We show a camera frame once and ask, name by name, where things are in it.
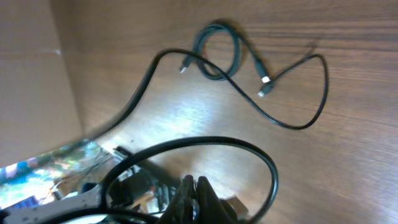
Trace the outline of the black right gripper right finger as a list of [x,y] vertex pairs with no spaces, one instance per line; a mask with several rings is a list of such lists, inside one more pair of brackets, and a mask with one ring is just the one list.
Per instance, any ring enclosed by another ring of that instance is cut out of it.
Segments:
[[217,197],[208,179],[200,176],[197,182],[197,202],[199,213],[197,223],[201,224],[234,224],[234,215],[230,215]]

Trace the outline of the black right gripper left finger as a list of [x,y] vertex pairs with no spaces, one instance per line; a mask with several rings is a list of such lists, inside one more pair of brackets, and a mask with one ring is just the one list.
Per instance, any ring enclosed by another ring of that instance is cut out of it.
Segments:
[[192,175],[186,175],[166,211],[157,224],[192,224],[195,201],[194,181]]

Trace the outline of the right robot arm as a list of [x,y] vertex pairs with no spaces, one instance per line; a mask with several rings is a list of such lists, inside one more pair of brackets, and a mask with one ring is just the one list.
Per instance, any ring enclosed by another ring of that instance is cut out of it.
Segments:
[[33,208],[5,209],[1,223],[71,223],[91,218],[102,221],[108,217],[121,223],[238,223],[234,208],[220,200],[206,177],[197,181],[187,175],[160,217],[109,207],[101,198],[106,189],[101,184],[74,196]]

